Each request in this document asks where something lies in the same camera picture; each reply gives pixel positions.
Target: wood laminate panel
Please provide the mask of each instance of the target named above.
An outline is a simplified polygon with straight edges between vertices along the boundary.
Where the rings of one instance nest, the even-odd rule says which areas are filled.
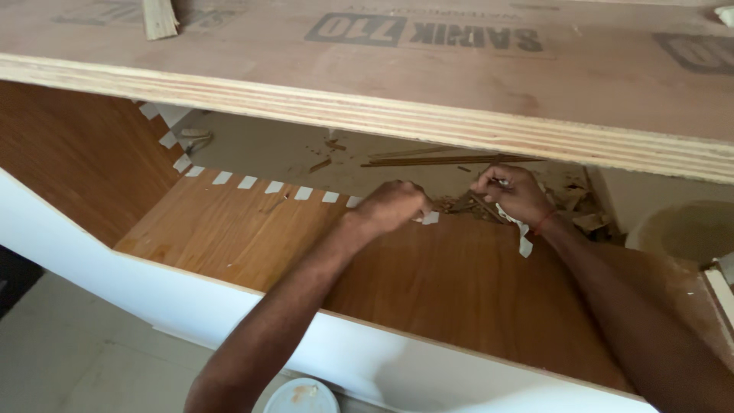
[[[0,78],[734,182],[734,29],[707,8],[463,0],[0,7]]]
[[[178,181],[183,150],[128,99],[13,82],[0,96],[0,168],[110,247]]]
[[[346,195],[324,203],[324,192],[314,190],[295,201],[296,186],[265,194],[268,180],[243,190],[243,176],[214,185],[217,175],[182,178],[115,250],[266,292],[347,211]],[[524,259],[514,226],[451,215],[431,225],[408,223],[355,257],[324,309],[632,392],[566,267],[540,238],[532,241]],[[653,296],[672,311],[690,312],[685,321],[731,358],[729,332],[695,266],[611,250],[622,269],[634,269],[628,276],[651,277],[643,284]]]

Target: plywood layers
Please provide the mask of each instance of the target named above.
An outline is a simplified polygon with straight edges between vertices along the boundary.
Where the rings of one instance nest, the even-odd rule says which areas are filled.
[[[128,99],[12,82],[0,96],[0,168],[110,247],[178,181],[183,150]]]
[[[734,32],[695,7],[192,0],[154,43],[139,13],[13,2],[0,78],[734,183]]]
[[[298,187],[265,194],[267,180],[243,190],[237,189],[243,176],[213,185],[217,174],[182,178],[115,250],[266,292],[347,211],[345,195],[330,204],[314,190],[295,201]],[[436,224],[408,223],[357,255],[324,309],[632,391],[555,253],[533,239],[534,252],[524,259],[517,236],[512,226],[448,215]],[[694,309],[696,327],[724,355],[730,352],[694,268],[634,251],[616,254],[625,267],[653,268],[661,278],[675,271],[686,281],[676,288],[695,288],[671,308]]]

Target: white bucket lid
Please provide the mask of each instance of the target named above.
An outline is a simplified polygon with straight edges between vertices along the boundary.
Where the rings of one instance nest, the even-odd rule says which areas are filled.
[[[297,378],[275,390],[263,413],[339,413],[339,405],[320,381]]]

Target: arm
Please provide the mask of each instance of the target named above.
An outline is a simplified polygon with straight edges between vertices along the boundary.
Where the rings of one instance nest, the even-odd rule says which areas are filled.
[[[347,212],[230,333],[194,380],[184,411],[250,411],[352,257],[374,238],[430,211],[420,187],[397,181]]]
[[[680,321],[625,283],[576,228],[553,214],[530,172],[492,166],[472,189],[530,227],[542,225],[542,236],[571,269],[622,369],[650,404],[666,413],[734,410],[734,374]]]

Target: tiled floor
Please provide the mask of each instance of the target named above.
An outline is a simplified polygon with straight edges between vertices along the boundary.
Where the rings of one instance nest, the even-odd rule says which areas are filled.
[[[0,320],[0,410],[181,412],[211,354],[47,273]],[[254,412],[294,376],[278,375]],[[387,412],[336,396],[345,413]]]

